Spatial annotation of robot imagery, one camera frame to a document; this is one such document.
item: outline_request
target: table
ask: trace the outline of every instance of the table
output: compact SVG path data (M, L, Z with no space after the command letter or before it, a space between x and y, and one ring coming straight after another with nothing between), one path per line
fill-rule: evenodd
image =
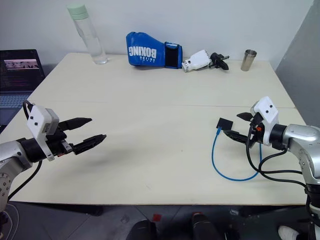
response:
M248 112L268 95L279 110L281 124L305 124L268 62L257 61L248 72L240 71L240 61L228 64L229 72L184 73L133 67L124 55L111 55L109 63L95 65L87 54L68 54L29 99L53 109L61 121L93 119L67 131L69 143L97 134L107 138L80 155L44 160L39 173L12 200L94 205L304 204L306 195L299 185L262 176L232 182L214 171L211 149L220 117L233 120L233 129L246 134L248 122L236 114ZM0 135L0 142L30 138L25 123L21 110ZM264 156L275 152L263 148ZM258 163L258 145L251 153ZM229 177L253 174L244 144L224 134L219 135L214 157ZM11 190L35 167L20 174ZM271 159L265 169L299 170L299 164L287 153ZM288 173L279 177L303 181Z

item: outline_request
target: shoe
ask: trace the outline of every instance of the shoe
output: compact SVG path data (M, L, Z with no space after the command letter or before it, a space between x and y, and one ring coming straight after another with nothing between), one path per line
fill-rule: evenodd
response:
M278 228L278 234L282 240L296 240L299 232L288 226L280 226Z

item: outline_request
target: boxing glove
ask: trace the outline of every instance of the boxing glove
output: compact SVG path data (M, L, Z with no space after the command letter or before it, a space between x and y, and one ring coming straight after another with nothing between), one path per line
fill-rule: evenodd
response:
M181 69L182 47L162 43L144 32L130 32L126 36L129 63L133 66Z

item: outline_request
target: green bottle cap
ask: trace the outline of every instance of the green bottle cap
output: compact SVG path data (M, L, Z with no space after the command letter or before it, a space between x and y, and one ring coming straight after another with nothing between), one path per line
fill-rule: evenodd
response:
M66 6L73 20L82 20L89 17L86 6L79 3L71 3Z

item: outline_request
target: metal cup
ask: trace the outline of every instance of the metal cup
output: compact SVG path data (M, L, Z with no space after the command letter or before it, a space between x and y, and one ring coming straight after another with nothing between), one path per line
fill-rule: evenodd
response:
M241 70L242 71L249 71L252 62L254 61L255 57L257 55L257 52L251 49L247 49L244 52L244 57L242 60Z

